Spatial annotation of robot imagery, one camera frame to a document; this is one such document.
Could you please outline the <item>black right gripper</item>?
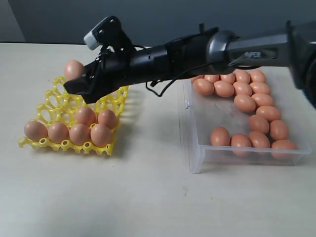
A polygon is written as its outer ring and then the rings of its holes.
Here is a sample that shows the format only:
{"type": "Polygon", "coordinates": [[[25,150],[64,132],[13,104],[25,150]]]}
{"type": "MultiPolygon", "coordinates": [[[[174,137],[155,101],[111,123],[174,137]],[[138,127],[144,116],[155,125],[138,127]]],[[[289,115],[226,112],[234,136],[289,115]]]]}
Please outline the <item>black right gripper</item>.
{"type": "Polygon", "coordinates": [[[138,83],[137,55],[100,55],[84,66],[85,74],[65,82],[63,87],[69,94],[81,95],[85,103],[95,103],[122,86],[138,83]]]}

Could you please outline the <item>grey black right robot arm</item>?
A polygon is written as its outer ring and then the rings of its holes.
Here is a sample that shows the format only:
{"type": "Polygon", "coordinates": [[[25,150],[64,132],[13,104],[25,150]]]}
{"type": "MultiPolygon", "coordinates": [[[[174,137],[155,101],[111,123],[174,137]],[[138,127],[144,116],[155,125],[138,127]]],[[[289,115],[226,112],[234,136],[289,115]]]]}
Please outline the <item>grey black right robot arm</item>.
{"type": "Polygon", "coordinates": [[[122,86],[144,83],[147,90],[198,75],[226,75],[236,69],[287,67],[294,85],[316,103],[316,24],[293,25],[251,37],[199,25],[199,33],[163,45],[134,45],[115,16],[100,21],[84,37],[89,49],[100,48],[85,72],[64,84],[69,94],[88,104],[122,86]]]}

